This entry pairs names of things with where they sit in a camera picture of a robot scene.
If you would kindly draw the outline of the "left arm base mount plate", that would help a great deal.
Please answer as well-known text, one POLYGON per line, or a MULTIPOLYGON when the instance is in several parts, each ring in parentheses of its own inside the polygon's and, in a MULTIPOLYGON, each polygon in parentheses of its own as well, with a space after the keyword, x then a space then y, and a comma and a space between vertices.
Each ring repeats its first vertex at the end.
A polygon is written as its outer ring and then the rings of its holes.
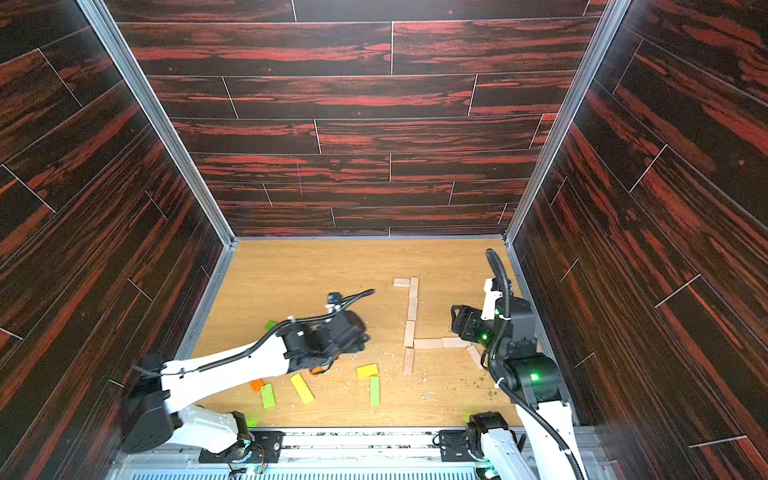
POLYGON ((282 452, 284 432, 280 430, 250 430, 249 442, 238 440, 222 453, 214 454, 202 449, 201 464, 266 465, 276 464, 282 452))

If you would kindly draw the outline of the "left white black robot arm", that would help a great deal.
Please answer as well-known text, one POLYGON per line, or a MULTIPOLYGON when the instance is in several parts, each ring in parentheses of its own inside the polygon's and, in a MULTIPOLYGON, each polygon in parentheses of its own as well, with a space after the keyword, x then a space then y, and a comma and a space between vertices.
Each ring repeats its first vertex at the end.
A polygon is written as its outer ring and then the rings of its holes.
POLYGON ((244 447, 252 440, 245 416, 207 410, 199 400, 302 370, 319 375, 341 355, 363 351, 370 337, 362 319, 349 308, 372 293, 333 292, 327 313, 290 317, 259 340, 230 350, 186 360, 142 357, 132 367, 138 380, 121 404, 121 451, 136 454, 178 444, 221 454, 244 447))

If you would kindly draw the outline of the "natural wood block printed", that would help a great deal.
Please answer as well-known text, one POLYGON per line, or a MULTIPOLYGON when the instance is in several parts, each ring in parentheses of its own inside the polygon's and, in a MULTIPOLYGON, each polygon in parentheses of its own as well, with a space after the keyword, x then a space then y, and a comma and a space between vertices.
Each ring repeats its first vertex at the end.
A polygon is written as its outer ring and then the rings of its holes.
POLYGON ((403 363, 404 375, 411 375, 413 373, 414 359, 415 359, 415 350, 411 347, 406 347, 404 350, 404 363, 403 363))

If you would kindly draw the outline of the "natural wood block body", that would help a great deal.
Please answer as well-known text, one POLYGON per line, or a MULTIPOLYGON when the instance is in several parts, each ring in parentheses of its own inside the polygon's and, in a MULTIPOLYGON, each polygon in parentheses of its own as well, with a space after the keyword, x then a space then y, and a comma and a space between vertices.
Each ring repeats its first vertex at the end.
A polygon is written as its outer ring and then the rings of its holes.
POLYGON ((408 320, 405 323, 403 346, 406 348, 412 348, 415 339, 415 322, 408 320))

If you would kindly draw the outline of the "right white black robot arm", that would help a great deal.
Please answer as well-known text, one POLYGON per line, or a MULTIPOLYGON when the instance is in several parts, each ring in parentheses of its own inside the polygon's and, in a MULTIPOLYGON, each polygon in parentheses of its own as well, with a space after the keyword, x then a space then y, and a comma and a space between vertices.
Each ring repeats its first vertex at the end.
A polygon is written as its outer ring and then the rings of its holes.
POLYGON ((537 350, 533 307, 514 295, 500 256, 492 249, 485 256, 493 276, 483 307, 453 306, 451 329, 484 348, 481 368, 516 407, 525 433, 513 433, 498 412, 473 414, 468 450, 486 464, 488 479, 585 479, 565 382, 557 363, 537 350))

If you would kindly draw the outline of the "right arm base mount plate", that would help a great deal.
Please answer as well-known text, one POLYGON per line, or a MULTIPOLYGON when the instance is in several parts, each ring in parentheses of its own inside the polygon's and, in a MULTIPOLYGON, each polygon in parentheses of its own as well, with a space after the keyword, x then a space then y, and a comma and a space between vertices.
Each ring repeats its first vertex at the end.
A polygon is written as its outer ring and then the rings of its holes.
POLYGON ((469 435, 465 429, 443 429, 432 438, 438 448, 442 463, 480 462, 470 449, 469 435))

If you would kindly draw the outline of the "short yellow block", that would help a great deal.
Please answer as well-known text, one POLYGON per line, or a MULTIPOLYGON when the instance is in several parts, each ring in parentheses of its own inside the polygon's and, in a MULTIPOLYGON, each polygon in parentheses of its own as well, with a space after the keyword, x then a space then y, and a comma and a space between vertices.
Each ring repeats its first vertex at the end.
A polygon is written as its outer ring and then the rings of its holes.
POLYGON ((367 364, 356 368, 356 375, 358 379, 366 379, 379 375, 379 369, 377 364, 367 364))

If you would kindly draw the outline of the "natural wood block neck top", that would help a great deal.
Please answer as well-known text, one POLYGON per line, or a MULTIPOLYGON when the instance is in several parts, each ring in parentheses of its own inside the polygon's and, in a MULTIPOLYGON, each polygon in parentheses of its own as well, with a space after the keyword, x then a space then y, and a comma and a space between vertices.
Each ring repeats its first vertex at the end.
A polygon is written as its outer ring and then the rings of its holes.
POLYGON ((409 297, 417 298, 419 290, 419 279, 417 277, 411 277, 409 282, 409 297))

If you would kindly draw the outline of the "natural wood block diagonal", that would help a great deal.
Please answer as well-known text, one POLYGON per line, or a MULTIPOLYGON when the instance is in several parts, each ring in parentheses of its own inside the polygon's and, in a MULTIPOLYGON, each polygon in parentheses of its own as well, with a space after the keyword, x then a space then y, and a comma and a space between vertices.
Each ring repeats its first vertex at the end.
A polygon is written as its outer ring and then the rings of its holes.
POLYGON ((415 339, 413 341, 413 348, 417 350, 429 350, 429 349, 442 349, 443 342, 440 338, 437 339, 415 339))

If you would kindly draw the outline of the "natural wood block neck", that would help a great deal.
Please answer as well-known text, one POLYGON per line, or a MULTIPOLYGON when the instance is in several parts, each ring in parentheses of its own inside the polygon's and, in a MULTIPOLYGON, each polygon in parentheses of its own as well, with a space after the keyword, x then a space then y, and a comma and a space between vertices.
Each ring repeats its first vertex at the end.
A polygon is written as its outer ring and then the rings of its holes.
POLYGON ((419 279, 417 277, 411 277, 409 282, 409 297, 417 298, 419 290, 419 279))
POLYGON ((409 299, 409 304, 408 304, 407 320, 415 322, 417 319, 417 311, 418 311, 418 299, 415 297, 411 297, 409 299))

